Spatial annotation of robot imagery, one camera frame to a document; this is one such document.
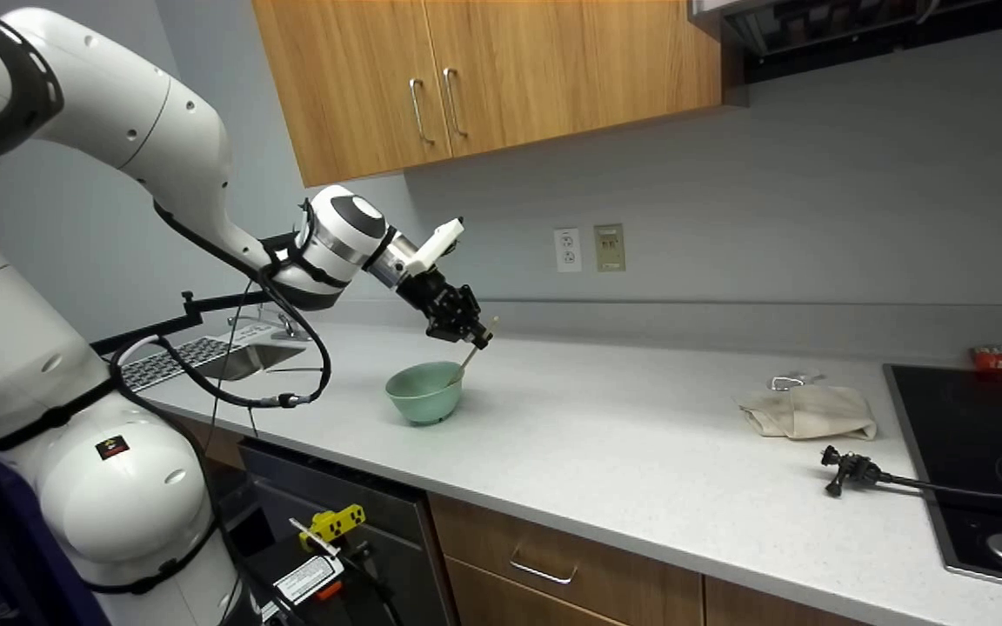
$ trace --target stove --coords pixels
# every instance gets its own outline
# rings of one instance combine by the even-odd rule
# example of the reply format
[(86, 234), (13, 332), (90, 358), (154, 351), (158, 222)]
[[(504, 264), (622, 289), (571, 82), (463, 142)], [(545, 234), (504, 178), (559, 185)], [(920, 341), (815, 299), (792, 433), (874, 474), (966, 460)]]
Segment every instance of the stove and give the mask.
[[(920, 476), (1002, 496), (1002, 376), (888, 366)], [(942, 563), (1002, 580), (1002, 500), (927, 497)]]

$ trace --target drawer handle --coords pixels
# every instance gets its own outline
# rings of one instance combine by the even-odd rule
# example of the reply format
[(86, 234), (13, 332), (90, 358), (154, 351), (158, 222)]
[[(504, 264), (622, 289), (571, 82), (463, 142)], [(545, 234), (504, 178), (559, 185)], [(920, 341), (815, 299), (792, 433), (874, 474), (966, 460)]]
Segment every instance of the drawer handle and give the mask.
[(463, 127), (463, 78), (452, 68), (442, 70), (442, 103), (445, 103), (445, 111), (452, 114), (452, 134), (460, 139), (468, 139), (468, 134)]
[(412, 121), (417, 127), (417, 139), (428, 142), (428, 147), (434, 147), (434, 139), (430, 139), (428, 129), (423, 129), (423, 106), (422, 106), (422, 98), (423, 98), (423, 82), (412, 78), (412, 82), (407, 82)]
[(559, 585), (559, 589), (571, 589), (571, 585), (573, 585), (579, 563), (573, 563), (567, 576), (548, 576), (548, 572), (540, 572), (540, 569), (521, 563), (521, 559), (517, 559), (517, 545), (521, 545), (521, 544), (516, 544), (510, 554), (507, 554), (507, 569), (510, 569), (510, 572), (521, 572), (521, 576), (529, 576), (529, 577), (540, 577), (540, 580), (548, 580), (548, 585)]

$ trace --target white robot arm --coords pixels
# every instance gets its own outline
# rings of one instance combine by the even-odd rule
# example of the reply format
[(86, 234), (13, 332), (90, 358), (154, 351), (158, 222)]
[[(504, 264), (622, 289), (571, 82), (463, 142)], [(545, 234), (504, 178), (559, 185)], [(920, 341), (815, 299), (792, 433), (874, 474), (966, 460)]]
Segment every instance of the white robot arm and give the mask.
[(333, 185), (303, 207), (300, 234), (271, 252), (227, 214), (227, 129), (210, 103), (53, 11), (8, 14), (0, 40), (17, 35), (31, 56), (17, 63), (0, 54), (0, 154), (42, 136), (126, 170), (148, 187), (163, 222), (242, 275), (268, 280), (291, 308), (333, 308), (365, 270), (430, 322), (430, 337), (489, 341), (472, 292), (434, 273), (463, 234), (460, 219), (415, 249), (365, 200)]
[[(23, 139), (64, 142), (126, 170), (154, 195), (160, 219), (300, 309), (333, 308), (365, 270), (428, 317), (430, 337), (489, 341), (472, 292), (434, 273), (460, 222), (415, 249), (333, 185), (303, 207), (294, 238), (271, 245), (242, 234), (227, 215), (227, 134), (213, 106), (53, 11), (0, 17), (0, 158)], [(197, 615), (231, 592), (190, 447), (115, 395), (105, 363), (3, 259), (0, 460), (36, 487), (58, 545), (115, 624), (143, 602), (122, 592), (154, 606), (160, 596), (172, 608), (197, 606)], [(220, 596), (173, 599), (188, 589)]]

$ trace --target wooden cabinet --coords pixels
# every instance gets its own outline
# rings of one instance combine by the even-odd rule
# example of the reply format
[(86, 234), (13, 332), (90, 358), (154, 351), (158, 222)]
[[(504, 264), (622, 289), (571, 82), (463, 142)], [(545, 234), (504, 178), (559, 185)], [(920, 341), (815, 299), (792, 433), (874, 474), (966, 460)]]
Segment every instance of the wooden cabinet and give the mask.
[(850, 618), (815, 614), (773, 596), (758, 596), (738, 585), (707, 580), (707, 626), (847, 626)]
[(702, 577), (430, 497), (463, 626), (699, 626)]
[(720, 106), (684, 0), (254, 0), (305, 185)]

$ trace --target white countertop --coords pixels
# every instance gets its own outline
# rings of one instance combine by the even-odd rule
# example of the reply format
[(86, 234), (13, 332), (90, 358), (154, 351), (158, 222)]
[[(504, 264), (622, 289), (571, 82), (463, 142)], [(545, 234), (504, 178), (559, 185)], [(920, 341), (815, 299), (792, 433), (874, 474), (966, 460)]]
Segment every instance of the white countertop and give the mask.
[[(412, 326), (320, 332), (333, 355), (323, 402), (254, 414), (257, 438), (862, 624), (1002, 624), (1002, 585), (942, 572), (920, 497), (824, 497), (824, 447), (758, 438), (738, 410), (776, 374), (824, 374), (880, 426), (878, 443), (834, 447), (916, 476), (878, 363), (496, 337), (472, 358), (460, 414), (412, 427), (381, 384), (466, 350)], [(310, 387), (313, 374), (271, 374), (231, 391)], [(213, 414), (188, 378), (145, 398)], [(254, 434), (247, 410), (217, 417)]]

